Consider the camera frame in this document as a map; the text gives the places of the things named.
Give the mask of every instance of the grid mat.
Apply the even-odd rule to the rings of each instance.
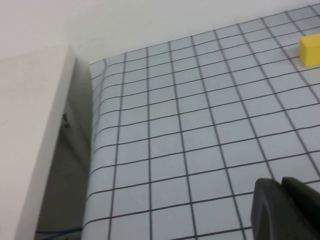
[[[92,161],[83,240],[252,240],[258,178],[320,190],[320,68],[299,38],[320,5],[90,66]]]

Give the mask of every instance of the white wall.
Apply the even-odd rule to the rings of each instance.
[[[94,62],[107,56],[318,2],[2,0],[0,59],[69,41],[80,59]]]

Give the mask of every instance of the blue cable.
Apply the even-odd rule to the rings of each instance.
[[[72,228],[64,231],[36,231],[35,233],[36,234],[56,234],[56,235],[49,236],[42,239],[42,240],[51,240],[63,235],[72,234],[72,233],[81,232],[81,231],[82,231],[82,227],[76,227],[76,228]]]

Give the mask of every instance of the grid line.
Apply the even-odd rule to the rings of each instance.
[[[173,56],[172,56],[170,42],[168,42],[168,48],[169,48],[170,60],[172,60]],[[192,196],[191,196],[190,180],[189,180],[189,176],[188,176],[189,175],[189,171],[188,171],[187,158],[186,158],[186,153],[185,153],[185,141],[184,141],[184,136],[182,134],[182,124],[181,124],[180,108],[179,108],[178,93],[177,93],[177,86],[176,86],[175,67],[174,67],[173,62],[171,62],[171,72],[172,72],[172,81],[173,81],[173,85],[174,85],[173,88],[174,88],[175,105],[176,105],[176,111],[177,111],[178,123],[179,123],[179,134],[180,134],[182,151],[183,151],[183,163],[184,163],[185,173],[187,175],[186,183],[187,183],[187,188],[188,188],[189,204],[190,204],[190,210],[191,210],[193,232],[194,232],[194,235],[196,236],[197,235],[197,226],[196,226],[196,220],[195,220],[194,206],[193,206],[193,203],[192,203],[193,201],[192,201]]]
[[[263,24],[267,27],[267,30],[269,31],[269,33],[271,34],[271,36],[274,37],[274,40],[276,41],[276,43],[278,44],[278,46],[281,46],[281,44],[279,43],[279,41],[277,40],[277,38],[274,36],[274,34],[273,34],[273,33],[271,32],[271,30],[268,28],[268,26],[267,26],[264,18],[261,18],[261,20],[262,20]],[[287,58],[289,57],[288,54],[286,53],[286,51],[284,51],[283,48],[281,48],[281,51],[283,52],[283,54],[284,54]],[[257,59],[256,55],[254,55],[254,57],[255,57],[254,59],[256,60],[256,62],[259,63],[259,60]],[[310,87],[309,83],[307,82],[307,80],[305,79],[305,77],[304,77],[304,76],[301,74],[301,72],[297,69],[297,67],[296,67],[295,64],[292,62],[292,60],[289,59],[289,61],[290,61],[291,65],[293,66],[293,68],[298,72],[300,78],[301,78],[301,79],[303,80],[303,82],[306,84],[306,87],[307,87],[307,88],[309,89],[309,91],[312,93],[312,95],[313,95],[314,98],[316,99],[317,103],[320,103],[317,94],[311,89],[311,87]],[[266,76],[266,73],[264,72],[263,68],[261,67],[260,69],[262,70],[263,75]],[[274,90],[272,84],[269,83],[269,85],[270,85],[270,88],[271,88],[272,92],[275,93],[275,90]],[[285,107],[284,107],[282,101],[280,100],[280,98],[278,97],[278,95],[277,95],[276,93],[275,93],[275,97],[276,97],[278,103],[280,104],[281,108],[285,110]],[[304,151],[305,151],[306,153],[308,153],[308,149],[307,149],[306,144],[305,144],[304,141],[302,140],[302,138],[301,138],[301,136],[300,136],[300,133],[297,131],[297,129],[296,129],[296,127],[295,127],[292,119],[290,118],[290,116],[289,116],[289,114],[287,113],[286,110],[284,111],[284,114],[286,115],[286,117],[287,117],[287,119],[288,119],[291,127],[294,129],[295,134],[296,134],[296,136],[298,137],[299,142],[301,143]],[[320,171],[319,171],[319,169],[317,168],[317,165],[315,164],[314,159],[312,158],[312,156],[311,156],[310,154],[307,154],[307,155],[308,155],[308,158],[309,158],[312,166],[314,167],[314,169],[315,169],[318,177],[320,178]]]
[[[123,75],[122,75],[122,82],[125,82],[125,76],[126,74],[124,73],[126,70],[126,59],[127,59],[127,54],[124,54],[124,63],[123,63]],[[121,86],[121,95],[124,94],[124,85]],[[123,99],[120,98],[120,103],[119,103],[119,108],[120,110],[122,109],[122,105],[123,105]],[[118,125],[120,125],[121,123],[121,111],[119,112],[119,116],[118,116]],[[116,134],[116,142],[119,143],[119,139],[120,139],[120,127],[118,127],[117,129],[117,134]],[[117,145],[115,147],[115,166],[114,166],[114,171],[113,171],[113,182],[112,182],[112,188],[114,189],[116,187],[116,176],[117,176],[117,163],[118,163],[118,151],[119,151],[119,146]],[[115,201],[115,191],[112,191],[112,195],[111,195],[111,206],[110,206],[110,220],[109,220],[109,229],[108,229],[108,235],[107,235],[107,239],[111,240],[111,231],[112,231],[112,216],[113,216],[113,212],[114,212],[114,201]]]
[[[147,104],[147,136],[148,136],[148,180],[149,180],[149,234],[150,234],[150,240],[153,240],[153,232],[152,232],[152,196],[151,196],[151,143],[150,143],[150,93],[149,93],[149,48],[147,47],[145,49],[146,51],[146,104]]]
[[[313,183],[319,183],[319,182],[320,182],[320,179],[312,180],[312,181],[305,181],[304,184],[307,185],[307,184],[313,184]],[[254,193],[253,191],[249,191],[249,192],[243,192],[243,193],[234,194],[234,196],[235,197],[239,197],[239,196],[251,195],[253,193]],[[211,198],[211,199],[198,200],[198,201],[193,201],[193,202],[187,202],[187,203],[181,203],[181,204],[175,204],[175,205],[170,205],[170,206],[165,206],[165,207],[154,208],[151,211],[152,212],[156,212],[156,211],[160,211],[160,210],[164,210],[164,209],[171,209],[171,208],[175,208],[175,207],[188,206],[188,205],[199,204],[199,203],[204,203],[204,202],[213,202],[213,201],[216,201],[216,200],[228,199],[228,198],[232,198],[232,197],[233,197],[233,195],[220,196],[220,197],[215,197],[215,198]],[[126,217],[126,216],[131,216],[131,215],[148,213],[149,211],[150,210],[142,210],[142,211],[130,212],[130,213],[120,214],[120,215],[115,215],[115,216],[101,217],[101,218],[93,219],[93,220],[90,220],[90,221],[86,222],[83,225],[83,227],[85,228],[88,224],[91,224],[91,223],[94,223],[94,222],[98,222],[98,221],[101,221],[101,220],[107,220],[107,219],[111,220],[111,219],[116,219],[116,218],[122,218],[122,217]]]
[[[100,93],[98,95],[98,99],[99,99],[99,105],[98,105],[98,108],[97,108],[97,120],[96,122],[93,124],[93,130],[94,130],[94,134],[93,134],[93,141],[92,141],[92,146],[93,146],[93,149],[95,149],[95,143],[96,143],[96,138],[97,138],[97,135],[99,132],[98,131],[98,127],[99,127],[99,120],[100,120],[100,116],[101,116],[101,97],[102,97],[102,91],[103,91],[103,84],[102,82],[104,81],[104,78],[105,78],[105,75],[106,75],[106,71],[107,71],[107,66],[108,66],[108,63],[107,63],[107,60],[106,59],[103,59],[103,64],[104,64],[104,71],[103,71],[103,78],[102,80],[100,81],[99,85],[100,86]]]
[[[213,32],[214,32],[215,37],[218,38],[217,32],[216,32],[215,30],[214,30]],[[237,95],[238,95],[238,97],[239,97],[239,99],[240,99],[240,103],[241,103],[241,105],[242,105],[242,107],[243,107],[243,109],[244,109],[245,115],[246,115],[246,117],[247,117],[247,119],[248,119],[248,121],[249,121],[250,128],[251,128],[251,130],[252,130],[252,132],[253,132],[254,138],[256,139],[256,142],[257,142],[257,144],[258,144],[258,146],[259,146],[259,150],[260,150],[260,152],[261,152],[261,154],[262,154],[262,156],[263,156],[263,160],[264,160],[264,162],[265,162],[265,164],[266,164],[266,166],[267,166],[267,168],[268,168],[268,171],[269,171],[269,173],[270,173],[271,178],[272,178],[272,179],[275,179],[274,173],[272,172],[271,167],[270,167],[270,165],[269,165],[269,163],[268,163],[268,160],[267,160],[267,157],[266,157],[266,153],[265,153],[264,149],[262,148],[261,142],[260,142],[260,140],[259,140],[259,138],[258,138],[256,129],[255,129],[255,127],[254,127],[254,125],[253,125],[253,123],[252,123],[252,121],[251,121],[251,118],[249,117],[248,109],[247,109],[247,107],[246,107],[246,105],[245,105],[245,102],[244,102],[242,96],[241,96],[241,93],[240,93],[240,91],[239,91],[238,86],[236,86],[237,83],[236,83],[236,80],[235,80],[235,77],[234,77],[233,73],[231,72],[231,67],[230,67],[230,65],[229,65],[229,62],[228,62],[228,60],[227,60],[227,58],[226,58],[226,55],[225,55],[225,53],[224,53],[223,50],[221,50],[221,53],[222,53],[223,59],[225,60],[226,67],[227,67],[228,71],[230,72],[230,76],[231,76],[232,83],[233,83],[233,85],[234,85],[234,87],[235,87],[235,90],[236,90],[236,93],[237,93]]]
[[[311,107],[311,106],[315,106],[315,105],[319,105],[319,104],[320,104],[320,103],[316,102],[316,103],[312,103],[312,104],[308,104],[308,105],[286,108],[286,110],[289,111],[289,110],[301,109],[301,108]],[[215,106],[205,107],[205,108],[199,108],[199,109],[192,110],[192,111],[185,111],[185,112],[182,112],[182,113],[180,113],[180,114],[183,115],[183,114],[194,113],[194,112],[198,112],[198,111],[202,111],[202,110],[206,110],[206,109],[212,109],[212,108],[214,108],[214,107],[215,107]],[[263,114],[259,114],[259,115],[253,115],[253,116],[249,116],[249,117],[242,117],[242,118],[238,118],[238,119],[234,119],[234,120],[223,121],[223,122],[216,123],[216,125],[229,124],[229,123],[233,123],[233,122],[237,122],[237,121],[241,121],[241,120],[246,120],[246,119],[249,119],[249,118],[257,118],[257,117],[262,117],[262,116],[267,116],[267,115],[277,114],[277,113],[282,113],[282,112],[284,112],[283,109],[278,110],[278,111],[267,112],[267,113],[263,113]],[[174,116],[177,116],[177,114],[160,116],[160,117],[157,117],[157,118],[150,119],[150,121],[155,121],[155,120],[159,120],[159,119],[170,118],[170,117],[174,117]],[[127,126],[136,125],[136,124],[147,123],[147,122],[148,122],[148,120],[137,121],[137,122],[133,122],[133,123],[129,123],[129,124],[122,124],[122,125],[120,125],[119,127],[127,127]],[[102,129],[99,130],[99,132],[97,132],[96,134],[99,134],[100,132],[102,132],[102,131],[104,131],[104,130],[113,129],[113,128],[117,128],[117,127],[118,127],[117,125],[115,125],[115,126],[108,126],[108,127],[102,128]]]
[[[291,91],[291,90],[296,90],[296,89],[303,89],[303,88],[306,88],[306,87],[307,87],[307,86],[296,87],[296,88],[294,88],[294,89],[290,89],[290,91]],[[220,105],[215,105],[215,106],[212,106],[212,107],[210,107],[210,108],[204,108],[204,109],[217,108],[217,107],[221,107],[221,106],[225,106],[225,105],[230,105],[230,104],[234,104],[234,103],[241,103],[242,101],[249,101],[249,100],[259,99],[259,98],[262,98],[262,97],[276,96],[278,93],[283,93],[283,92],[288,92],[288,90],[281,91],[281,92],[277,92],[277,93],[265,94],[265,95],[263,95],[263,96],[258,96],[258,97],[252,97],[252,98],[248,98],[248,99],[245,99],[245,100],[237,100],[237,101],[233,101],[233,102],[228,102],[228,103],[224,103],[224,104],[220,104]],[[284,113],[286,114],[287,110],[283,107],[281,112],[284,112]],[[221,122],[221,123],[217,123],[217,125],[222,125],[222,124],[226,124],[226,123],[229,123],[229,122]],[[197,129],[202,129],[202,128],[207,128],[207,127],[212,127],[212,124],[210,124],[210,125],[205,125],[205,126],[201,126],[201,127],[195,127],[195,128],[191,128],[191,129],[187,129],[187,130],[181,130],[181,132],[189,132],[189,131],[193,131],[193,130],[197,130]],[[178,134],[178,133],[180,133],[180,131],[175,131],[175,132],[171,132],[171,133],[166,133],[166,134],[161,134],[161,135],[153,136],[153,137],[151,137],[151,139],[156,139],[156,138],[160,138],[160,137],[164,137],[164,136],[168,136],[168,135],[173,135],[173,134]],[[141,138],[141,139],[132,140],[132,141],[127,141],[127,142],[121,142],[121,143],[114,143],[114,144],[103,145],[103,146],[100,146],[100,147],[96,148],[96,149],[94,150],[94,153],[96,153],[96,152],[97,152],[98,150],[100,150],[100,149],[107,148],[107,147],[110,147],[110,146],[126,145],[126,144],[141,142],[141,141],[144,141],[144,140],[147,140],[147,139],[148,139],[148,138]]]
[[[193,130],[209,128],[209,127],[212,127],[212,126],[213,125],[211,124],[211,125],[208,125],[208,126],[198,127],[198,128],[193,129]],[[257,136],[257,138],[266,138],[266,137],[271,137],[271,136],[276,136],[276,135],[281,135],[281,134],[287,134],[287,133],[297,132],[299,130],[312,129],[312,128],[317,128],[317,127],[320,127],[320,124],[312,125],[312,126],[305,126],[305,127],[300,127],[300,128],[295,128],[295,129],[292,129],[292,130],[281,131],[281,132],[276,132],[276,133],[270,133],[270,134],[266,134],[266,135]],[[174,132],[174,133],[163,134],[163,135],[161,135],[161,137],[168,136],[168,135],[173,135],[173,134],[180,134],[181,132],[177,131],[177,132]],[[197,150],[213,148],[213,147],[217,147],[219,145],[224,146],[224,145],[229,145],[229,144],[241,143],[241,142],[245,142],[245,141],[248,141],[248,140],[254,140],[254,139],[256,139],[256,138],[255,137],[251,137],[251,138],[246,138],[246,139],[241,139],[241,140],[236,140],[236,141],[229,141],[229,142],[225,142],[225,143],[221,143],[221,144],[215,144],[215,145],[211,145],[211,146],[200,147],[200,148],[197,148]],[[108,147],[109,146],[123,145],[123,144],[128,144],[128,143],[136,143],[136,142],[141,142],[141,141],[145,141],[145,140],[147,140],[147,139],[140,139],[140,140],[126,142],[126,143],[108,145]],[[182,151],[181,153],[187,153],[187,152],[192,152],[192,151],[193,151],[193,149],[192,150],[185,150],[185,151]],[[166,157],[166,156],[169,156],[169,155],[161,155],[161,156],[157,156],[157,157],[152,157],[151,159],[159,158],[159,157]]]
[[[191,43],[192,43],[192,45],[194,45],[194,38],[192,36],[191,36]],[[196,56],[195,57],[196,58],[196,64],[198,66],[198,72],[199,72],[199,75],[200,75],[200,78],[201,78],[202,88],[203,88],[203,90],[205,92],[206,103],[207,103],[207,106],[209,108],[210,107],[209,96],[207,94],[207,88],[206,88],[205,82],[203,80],[202,69],[199,67],[200,66],[200,62],[199,62],[199,58],[197,56],[197,49],[196,49],[195,46],[192,47],[192,48],[193,48],[193,54]],[[232,199],[233,199],[233,204],[234,204],[234,208],[235,208],[236,215],[237,215],[237,220],[238,220],[238,223],[240,225],[240,228],[242,229],[244,226],[243,226],[243,223],[242,223],[242,220],[241,220],[241,217],[240,217],[239,207],[238,207],[238,204],[237,204],[237,201],[236,201],[234,188],[233,188],[232,183],[231,183],[230,174],[229,174],[228,169],[227,169],[227,163],[226,163],[224,152],[222,150],[220,137],[219,137],[218,130],[217,130],[217,127],[216,127],[216,122],[215,122],[215,119],[214,119],[213,112],[211,110],[209,112],[210,112],[210,118],[211,118],[213,130],[214,130],[214,133],[215,133],[215,138],[216,138],[217,143],[219,145],[219,152],[220,152],[220,155],[221,155],[221,158],[222,158],[224,170],[225,170],[226,177],[227,177],[227,180],[228,180],[228,185],[229,185],[229,188],[230,188],[230,191],[231,191],[231,196],[232,196]],[[243,236],[243,239],[246,239],[246,235],[245,235],[245,232],[243,230],[242,230],[242,236]]]
[[[268,80],[268,79],[271,79],[271,78],[274,78],[274,77],[268,77],[268,78],[264,78],[263,80]],[[290,89],[286,89],[286,90],[282,90],[282,91],[277,91],[275,92],[276,94],[281,94],[281,93],[285,93],[285,92],[289,92],[289,91],[292,91],[292,90],[297,90],[297,89],[303,89],[303,88],[309,88],[309,87],[312,87],[312,86],[317,86],[319,85],[320,83],[313,83],[313,84],[308,84],[308,85],[305,85],[305,86],[298,86],[298,87],[293,87],[293,88],[290,88]],[[233,86],[230,86],[230,87],[226,87],[226,88],[220,88],[218,90],[222,90],[222,89],[229,89],[229,88],[233,88],[233,87],[236,87],[235,85]],[[217,90],[209,90],[207,91],[206,93],[210,93],[210,92],[215,92]],[[188,95],[188,96],[181,96],[181,97],[178,97],[177,99],[185,99],[185,98],[188,98],[188,97],[193,97],[193,96],[196,96],[196,95],[201,95],[203,94],[204,92],[200,92],[200,93],[194,93],[194,94],[191,94],[191,95]],[[275,93],[269,93],[269,94],[265,94],[265,95],[261,95],[261,96],[255,96],[255,97],[249,97],[249,98],[246,98],[244,99],[243,101],[249,101],[249,100],[253,100],[253,99],[260,99],[260,98],[263,98],[263,97],[267,97],[267,96],[272,96],[272,95],[275,95]],[[156,104],[162,104],[162,103],[165,103],[165,102],[169,102],[169,101],[173,101],[175,100],[175,98],[170,98],[168,100],[163,100],[163,101],[159,101],[159,102],[155,102],[155,103],[150,103],[149,105],[156,105]],[[211,106],[211,108],[217,108],[217,107],[221,107],[221,106],[225,106],[225,105],[229,105],[229,104],[234,104],[234,103],[240,103],[239,100],[237,101],[232,101],[232,102],[227,102],[227,103],[222,103],[222,104],[219,104],[219,105],[214,105],[214,106]],[[130,107],[130,108],[126,108],[126,109],[122,109],[121,111],[128,111],[128,110],[132,110],[132,109],[138,109],[138,108],[142,108],[142,107],[146,107],[147,105],[140,105],[140,106],[135,106],[135,107]],[[119,112],[120,110],[111,110],[111,111],[107,111],[107,112],[104,112],[101,114],[101,116],[103,115],[106,115],[106,114],[109,114],[109,113],[113,113],[113,112]]]
[[[297,45],[298,43],[292,43],[292,44],[288,44],[288,45],[285,45],[283,47],[290,47],[290,46],[293,46],[293,45]],[[256,54],[261,54],[261,53],[265,53],[265,52],[269,52],[269,51],[273,51],[273,50],[278,50],[280,49],[281,47],[276,47],[276,48],[272,48],[272,49],[268,49],[268,50],[264,50],[264,51],[257,51]],[[204,53],[204,54],[198,54],[198,55],[194,55],[194,56],[189,56],[189,57],[185,57],[185,58],[182,58],[180,60],[185,60],[185,59],[190,59],[190,58],[196,58],[198,56],[201,56],[201,55],[205,55],[205,54],[210,54],[210,53],[215,53],[215,52],[220,52],[222,50],[216,50],[216,51],[211,51],[211,52],[207,52],[207,53]],[[243,58],[243,57],[248,57],[248,56],[252,56],[252,53],[250,54],[246,54],[246,55],[241,55],[241,56],[236,56],[236,57],[232,57],[232,58],[228,58],[227,60],[234,60],[234,59],[240,59],[240,58]],[[212,62],[212,63],[208,63],[208,64],[204,64],[204,65],[199,65],[199,67],[205,67],[205,66],[209,66],[209,65],[212,65],[212,64],[218,64],[218,63],[224,63],[225,60],[220,60],[220,61],[215,61],[215,62]],[[140,82],[140,81],[144,81],[146,80],[147,78],[144,78],[144,79],[140,79],[140,80],[137,80],[137,82]],[[196,79],[196,80],[192,80],[192,81],[188,81],[188,82],[181,82],[181,83],[177,83],[177,85],[182,85],[182,84],[186,84],[186,83],[190,83],[190,82],[194,82],[194,81],[197,81],[197,80],[201,80],[201,79]],[[120,86],[121,84],[115,84],[115,85],[110,85],[110,86],[107,86],[105,87],[103,90],[105,89],[108,89],[110,87],[114,87],[114,86]],[[154,88],[154,89],[150,89],[149,91],[155,91],[155,90],[159,90],[159,89],[165,89],[165,88],[169,88],[169,87],[172,87],[173,85],[168,85],[168,86],[164,86],[164,87],[159,87],[159,88]],[[132,93],[132,94],[127,94],[127,95],[124,95],[123,97],[130,97],[130,96],[134,96],[134,95],[138,95],[138,94],[143,94],[143,93],[146,93],[147,91],[140,91],[140,92],[136,92],[136,93]],[[113,97],[108,97],[106,99],[104,99],[100,104],[102,104],[103,102],[109,100],[109,99],[116,99],[116,98],[120,98],[120,96],[113,96]]]
[[[320,153],[320,150],[309,151],[308,153],[309,154]],[[303,153],[294,154],[294,155],[276,157],[276,158],[269,159],[268,162],[274,162],[274,161],[282,160],[282,159],[301,157],[301,156],[308,155],[308,153],[303,152]],[[206,171],[189,173],[188,175],[185,174],[185,175],[167,177],[167,178],[163,178],[163,179],[159,179],[159,180],[153,180],[150,183],[155,184],[155,183],[170,181],[170,180],[174,180],[174,179],[181,179],[181,178],[186,178],[186,177],[191,177],[191,176],[196,176],[196,175],[201,175],[201,174],[214,173],[214,172],[218,172],[218,171],[222,171],[222,170],[236,169],[236,168],[246,167],[246,166],[250,166],[250,165],[263,164],[263,163],[265,163],[264,160],[255,161],[255,162],[248,162],[248,163],[243,163],[243,164],[239,164],[239,165],[232,165],[232,166],[220,167],[220,168],[206,170]],[[121,187],[115,187],[115,188],[106,189],[106,190],[95,191],[95,192],[90,193],[90,195],[88,195],[86,199],[89,199],[91,196],[96,195],[96,194],[107,193],[107,192],[112,192],[112,191],[121,190],[121,189],[129,189],[129,188],[134,188],[137,186],[148,185],[148,184],[149,184],[149,182],[142,182],[142,183],[137,183],[137,184],[128,185],[128,186],[121,186]]]

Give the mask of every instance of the yellow block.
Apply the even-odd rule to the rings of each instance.
[[[320,65],[320,34],[300,38],[299,56],[305,67]]]

